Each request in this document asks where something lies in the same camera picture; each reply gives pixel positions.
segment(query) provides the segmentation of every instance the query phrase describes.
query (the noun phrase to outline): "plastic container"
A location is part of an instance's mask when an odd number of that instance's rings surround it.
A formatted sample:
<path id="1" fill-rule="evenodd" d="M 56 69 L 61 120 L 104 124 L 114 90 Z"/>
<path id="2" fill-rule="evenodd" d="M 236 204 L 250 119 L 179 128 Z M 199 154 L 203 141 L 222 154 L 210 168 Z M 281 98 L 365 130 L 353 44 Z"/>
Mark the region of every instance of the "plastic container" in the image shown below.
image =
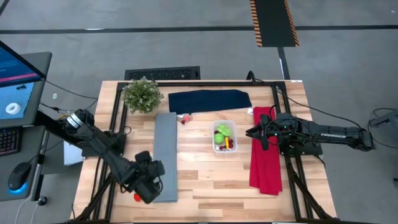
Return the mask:
<path id="1" fill-rule="evenodd" d="M 222 145 L 217 145 L 215 142 L 214 142 L 214 131 L 217 131 L 217 129 L 218 129 L 218 126 L 220 125 L 220 124 L 222 124 L 222 125 L 225 125 L 226 127 L 228 127 L 229 128 L 229 130 L 231 130 L 231 135 L 229 136 L 229 139 L 232 139 L 233 140 L 233 143 L 232 143 L 232 145 L 234 146 L 234 147 L 232 147 L 231 149 L 228 149 L 228 150 L 220 150 L 220 146 L 225 146 L 225 142 L 224 142 L 224 144 L 222 144 Z M 216 153 L 232 153 L 232 152 L 236 152 L 236 150 L 238 150 L 238 139 L 237 139 L 237 137 L 236 137 L 236 128 L 235 128 L 235 122 L 234 121 L 230 121 L 230 120 L 219 120 L 219 121 L 215 121 L 214 123 L 213 123 L 213 150 L 216 152 Z"/>

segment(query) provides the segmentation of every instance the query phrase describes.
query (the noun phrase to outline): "wooden tabletop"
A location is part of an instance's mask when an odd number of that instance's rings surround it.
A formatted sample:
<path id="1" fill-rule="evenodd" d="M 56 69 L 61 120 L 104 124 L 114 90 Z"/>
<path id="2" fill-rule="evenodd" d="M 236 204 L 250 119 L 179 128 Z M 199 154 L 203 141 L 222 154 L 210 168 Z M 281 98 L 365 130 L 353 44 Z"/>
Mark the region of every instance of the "wooden tabletop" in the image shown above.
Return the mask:
<path id="1" fill-rule="evenodd" d="M 105 81 L 95 113 L 95 125 L 108 130 L 118 82 Z M 308 104 L 302 82 L 286 81 L 288 96 Z M 154 118 L 158 112 L 169 112 L 168 94 L 193 90 L 239 89 L 249 94 L 253 106 L 272 106 L 271 88 L 266 86 L 242 87 L 160 87 L 165 95 L 161 105 L 149 114 L 128 114 L 126 125 L 132 128 L 127 136 L 124 157 L 134 160 L 138 152 L 153 152 Z M 290 102 L 292 114 L 311 119 L 310 110 Z M 118 113 L 120 120 L 121 106 Z M 271 222 L 292 221 L 294 211 L 290 196 L 284 158 L 280 157 L 283 192 L 279 196 L 260 194 L 249 186 L 251 138 L 245 130 L 254 126 L 248 109 L 215 111 L 193 115 L 193 120 L 178 123 L 177 203 L 137 203 L 133 194 L 121 194 L 116 187 L 112 222 Z M 238 151 L 233 154 L 215 154 L 212 149 L 212 124 L 215 120 L 229 119 L 236 124 Z M 313 156 L 302 156 L 309 191 L 327 213 L 336 216 L 328 179 L 323 164 Z M 80 214 L 90 201 L 97 158 L 84 161 L 78 184 L 74 209 Z M 298 190 L 302 216 L 305 207 Z M 104 214 L 102 204 L 101 216 Z"/>

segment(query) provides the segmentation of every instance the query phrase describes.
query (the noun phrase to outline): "yellow and black tape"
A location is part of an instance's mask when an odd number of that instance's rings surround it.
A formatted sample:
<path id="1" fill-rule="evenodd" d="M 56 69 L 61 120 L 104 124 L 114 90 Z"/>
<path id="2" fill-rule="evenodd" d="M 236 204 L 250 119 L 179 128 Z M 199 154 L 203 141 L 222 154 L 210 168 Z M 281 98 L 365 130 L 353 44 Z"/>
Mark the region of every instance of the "yellow and black tape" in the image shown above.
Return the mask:
<path id="1" fill-rule="evenodd" d="M 259 47 L 298 47 L 287 0 L 250 0 L 254 33 Z"/>

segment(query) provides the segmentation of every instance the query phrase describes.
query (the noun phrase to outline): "green plant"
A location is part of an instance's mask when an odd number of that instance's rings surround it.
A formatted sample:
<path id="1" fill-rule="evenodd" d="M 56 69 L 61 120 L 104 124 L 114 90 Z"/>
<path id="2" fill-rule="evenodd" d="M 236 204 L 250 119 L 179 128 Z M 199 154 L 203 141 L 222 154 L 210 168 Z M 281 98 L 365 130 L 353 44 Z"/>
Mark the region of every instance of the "green plant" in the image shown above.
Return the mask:
<path id="1" fill-rule="evenodd" d="M 160 105 L 163 98 L 156 82 L 150 82 L 145 77 L 133 80 L 123 88 L 123 100 L 130 107 L 131 113 L 149 113 Z"/>

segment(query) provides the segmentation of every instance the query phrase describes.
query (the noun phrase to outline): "gray floor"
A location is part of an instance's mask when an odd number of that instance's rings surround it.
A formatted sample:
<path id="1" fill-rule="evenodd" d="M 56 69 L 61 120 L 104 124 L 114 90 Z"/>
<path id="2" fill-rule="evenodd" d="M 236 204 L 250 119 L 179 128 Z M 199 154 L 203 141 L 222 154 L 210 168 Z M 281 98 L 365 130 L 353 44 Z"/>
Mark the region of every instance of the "gray floor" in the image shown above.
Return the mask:
<path id="1" fill-rule="evenodd" d="M 290 9 L 296 26 L 398 24 L 394 0 L 291 0 Z M 12 0 L 0 19 L 0 29 L 251 24 L 249 2 L 242 0 Z M 298 31 L 301 46 L 285 49 L 291 79 L 304 81 L 311 106 L 366 126 L 374 108 L 398 107 L 397 36 L 398 30 Z M 0 39 L 21 54 L 51 51 L 49 80 L 91 96 L 98 94 L 102 80 L 121 80 L 129 68 L 199 65 L 202 79 L 240 79 L 248 70 L 258 78 L 282 78 L 277 50 L 256 47 L 253 32 L 0 35 Z M 53 93 L 58 94 L 55 100 Z M 71 110 L 91 103 L 50 85 L 42 101 Z M 351 125 L 317 112 L 313 118 Z M 390 130 L 383 126 L 374 130 L 374 136 L 398 146 Z M 338 216 L 396 223 L 398 189 L 392 178 L 398 177 L 398 150 L 379 145 L 367 153 L 345 146 L 323 148 Z M 45 178 L 43 192 L 51 201 L 37 209 L 34 223 L 68 219 L 79 171 L 75 166 Z M 0 223 L 14 223 L 20 203 L 0 202 Z M 19 223 L 30 222 L 34 206 L 24 205 Z"/>

